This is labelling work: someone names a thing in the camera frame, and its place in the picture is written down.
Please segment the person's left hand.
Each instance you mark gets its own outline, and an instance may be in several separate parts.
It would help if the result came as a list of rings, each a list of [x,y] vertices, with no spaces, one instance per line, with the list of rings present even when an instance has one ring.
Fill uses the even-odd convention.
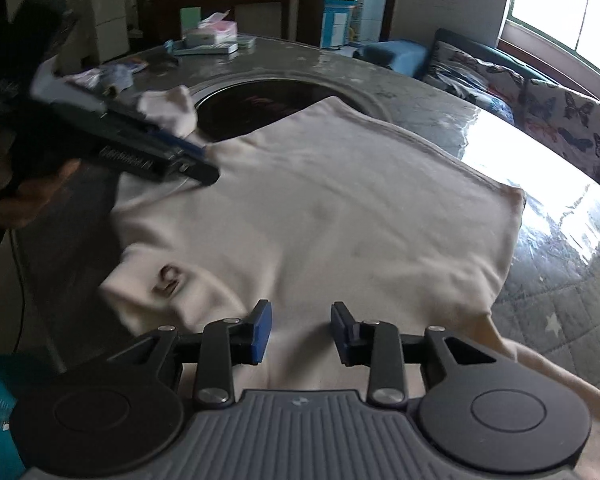
[[[13,198],[0,201],[0,225],[20,229],[31,223],[78,171],[81,162],[71,159],[51,178],[24,182]]]

